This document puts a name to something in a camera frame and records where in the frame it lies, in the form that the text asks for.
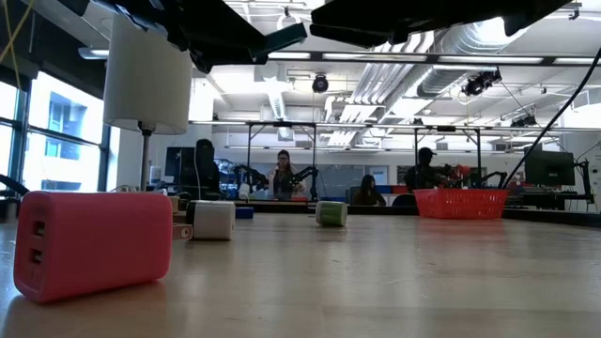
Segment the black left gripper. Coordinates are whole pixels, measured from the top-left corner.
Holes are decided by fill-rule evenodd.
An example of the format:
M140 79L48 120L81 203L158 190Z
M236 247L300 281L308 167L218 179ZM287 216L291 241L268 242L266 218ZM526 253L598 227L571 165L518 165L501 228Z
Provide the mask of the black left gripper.
M267 38L223 0L69 0L69 9L83 16L92 3L163 36L182 52L189 50L203 73L214 66L267 61Z

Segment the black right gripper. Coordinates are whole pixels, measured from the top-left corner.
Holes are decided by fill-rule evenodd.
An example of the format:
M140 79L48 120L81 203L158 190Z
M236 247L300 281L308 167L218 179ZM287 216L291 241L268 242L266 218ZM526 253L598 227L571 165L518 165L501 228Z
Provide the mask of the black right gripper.
M330 0L312 11L313 36L359 47L392 45L408 40L407 30L373 32L322 24L395 23L412 13L416 31L437 30L500 17L511 37L571 0Z

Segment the green cube charger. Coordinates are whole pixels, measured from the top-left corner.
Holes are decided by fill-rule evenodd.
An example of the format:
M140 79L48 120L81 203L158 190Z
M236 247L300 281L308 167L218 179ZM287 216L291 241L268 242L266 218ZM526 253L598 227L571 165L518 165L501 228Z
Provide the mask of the green cube charger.
M316 204L316 222L321 226L344 227L347 223L347 205L342 202L319 201Z

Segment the white cube charger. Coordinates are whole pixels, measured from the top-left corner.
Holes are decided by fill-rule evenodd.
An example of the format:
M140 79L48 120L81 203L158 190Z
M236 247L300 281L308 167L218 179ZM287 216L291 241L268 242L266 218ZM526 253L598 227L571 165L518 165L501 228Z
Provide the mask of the white cube charger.
M229 201L191 201L186 223L193 228L193 239L230 240L234 231L236 205Z

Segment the black overhead light bar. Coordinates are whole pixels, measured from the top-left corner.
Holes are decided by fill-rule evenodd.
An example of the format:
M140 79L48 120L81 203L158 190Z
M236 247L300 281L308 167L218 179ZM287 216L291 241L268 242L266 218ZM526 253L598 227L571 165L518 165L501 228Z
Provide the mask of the black overhead light bar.
M375 52L275 52L269 61L340 62L374 64L481 65L512 67L601 66L601 56L556 56L513 54L421 54Z

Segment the white cylinder table lamp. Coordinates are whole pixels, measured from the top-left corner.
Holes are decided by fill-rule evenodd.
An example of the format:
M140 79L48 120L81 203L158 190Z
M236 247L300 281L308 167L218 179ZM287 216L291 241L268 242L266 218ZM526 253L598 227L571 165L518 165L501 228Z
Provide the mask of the white cylinder table lamp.
M138 188L146 190L149 139L187 132L192 61L166 37L123 14L113 17L103 92L103 122L142 135Z

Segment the black ceiling mounted device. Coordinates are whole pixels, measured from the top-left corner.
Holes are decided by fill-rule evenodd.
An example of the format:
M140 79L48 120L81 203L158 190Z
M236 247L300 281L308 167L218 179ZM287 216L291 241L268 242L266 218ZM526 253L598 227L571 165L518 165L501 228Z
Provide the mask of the black ceiling mounted device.
M468 78L465 85L462 86L461 92L467 97L479 96L485 92L493 84L502 80L499 69L491 71L482 71Z

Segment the person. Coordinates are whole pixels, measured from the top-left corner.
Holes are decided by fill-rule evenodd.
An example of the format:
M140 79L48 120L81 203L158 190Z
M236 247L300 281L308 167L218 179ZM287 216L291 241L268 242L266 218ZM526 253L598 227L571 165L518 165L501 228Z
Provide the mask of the person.
M376 190L376 182L372 175L365 175L362 178L360 189L355 193L352 204L366 207L386 206L386 201Z
M295 194L303 190L303 184L293 184L292 178L296 174L291 165L290 155L286 150L277 154L277 163L270 171L270 192L274 199L279 201L291 201Z
M194 167L201 200L220 199L220 172L214 162L214 146L209 139L200 139L195 144Z
M436 155L429 147L422 147L418 151L418 162L410 167L404 176L409 192L421 189L434 189L444 180L442 173L431 166L431 161Z

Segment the red plastic basket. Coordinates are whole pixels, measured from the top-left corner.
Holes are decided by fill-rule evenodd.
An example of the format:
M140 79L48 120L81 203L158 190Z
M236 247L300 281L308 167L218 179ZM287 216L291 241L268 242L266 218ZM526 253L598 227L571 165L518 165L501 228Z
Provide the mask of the red plastic basket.
M493 220L502 216L507 190L429 189L414 196L421 217L451 220Z

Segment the large pink USB charger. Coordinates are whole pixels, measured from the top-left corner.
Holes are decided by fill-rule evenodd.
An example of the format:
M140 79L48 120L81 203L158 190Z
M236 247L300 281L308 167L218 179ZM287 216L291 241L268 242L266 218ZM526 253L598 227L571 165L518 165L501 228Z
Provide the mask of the large pink USB charger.
M174 223L168 197L149 192L29 192L21 203L13 280L49 303L159 280L172 244L193 229Z

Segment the black metal rig frame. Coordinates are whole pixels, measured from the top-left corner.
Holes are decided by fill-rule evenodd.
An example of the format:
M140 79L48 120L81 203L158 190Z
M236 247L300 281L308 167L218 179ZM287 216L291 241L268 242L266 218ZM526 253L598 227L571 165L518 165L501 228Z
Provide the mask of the black metal rig frame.
M250 121L246 122L245 125L248 127L248 138L247 138L247 164L250 164L251 161L251 152L252 152L252 142L254 137L260 133L253 132L254 126L259 126L261 130L265 127L273 127L276 129L287 129L292 131L294 128L298 128L301 131L307 131L309 128L313 130L312 134L309 134L309 146L296 146L291 147L289 149L281 148L281 150L286 150L288 153L290 150L311 150L312 151L312 163L310 166L305 167L304 169L297 170L295 169L296 174L292 178L293 184L298 182L302 183L304 180L309 177L311 178L311 185L309 188L310 200L312 202L316 202L318 200L318 191L317 191L317 177L318 177L318 169L316 168L316 123L315 122L294 122L294 121L285 121L285 120L275 120L275 121Z
M418 164L419 161L419 143L422 140L420 134L426 136L432 132L449 134L449 133L457 133L461 132L464 136L476 146L476 156L477 156L477 172L478 178L471 181L471 183L478 188L483 187L483 171L482 171L482 136L481 129L479 127L470 127L470 126L452 126L452 125L438 125L438 126L429 126L415 125L413 128L413 144L414 144L414 157L415 164Z

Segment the black aluminium table frame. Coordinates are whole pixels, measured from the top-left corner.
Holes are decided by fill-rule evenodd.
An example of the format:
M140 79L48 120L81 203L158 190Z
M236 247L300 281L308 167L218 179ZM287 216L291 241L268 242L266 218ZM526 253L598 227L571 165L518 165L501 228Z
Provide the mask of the black aluminium table frame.
M23 196L29 192L21 183L10 177L0 175L0 183L5 184L9 190L7 196ZM420 216L419 209L415 196L411 194L400 195L411 202L408 205L399 205L393 207L365 207L365 206L350 206L347 207L349 215L402 215L402 216ZM252 207L255 213L292 213L292 214L308 214L316 212L316 204L287 204L276 202L265 203L238 203L236 207ZM531 209L507 208L503 210L502 216L499 219L512 219L520 221L529 221L537 223L557 223L568 224L584 227L592 227L601 229L601 214L571 212L571 211L545 211Z

